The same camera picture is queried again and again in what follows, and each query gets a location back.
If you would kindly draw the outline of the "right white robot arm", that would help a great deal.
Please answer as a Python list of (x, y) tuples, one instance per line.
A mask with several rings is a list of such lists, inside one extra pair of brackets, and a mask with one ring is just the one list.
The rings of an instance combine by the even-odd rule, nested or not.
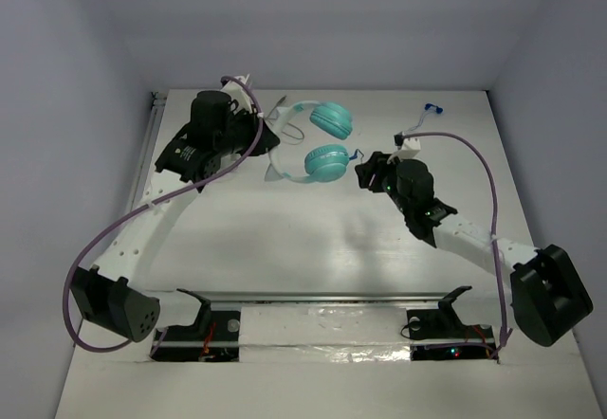
[(499, 341), (514, 329), (549, 347), (594, 310), (568, 253), (561, 247), (525, 246), (482, 228), (434, 194), (427, 165), (381, 152), (355, 168), (359, 187), (384, 193), (414, 238), (455, 254), (494, 275), (499, 302)]

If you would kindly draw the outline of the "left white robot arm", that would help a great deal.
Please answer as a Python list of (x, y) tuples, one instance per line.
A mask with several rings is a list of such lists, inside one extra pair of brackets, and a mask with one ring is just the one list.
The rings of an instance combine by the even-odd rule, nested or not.
[(75, 330), (72, 301), (83, 320), (121, 337), (113, 351), (168, 325), (178, 325), (189, 337), (204, 336), (211, 315), (203, 309), (201, 298), (184, 290), (151, 290), (145, 279), (176, 221), (203, 190), (278, 143), (247, 87), (234, 82), (199, 92), (191, 103), (189, 121), (157, 156), (138, 207), (104, 229), (70, 266), (63, 318), (73, 342), (91, 353), (103, 351)]

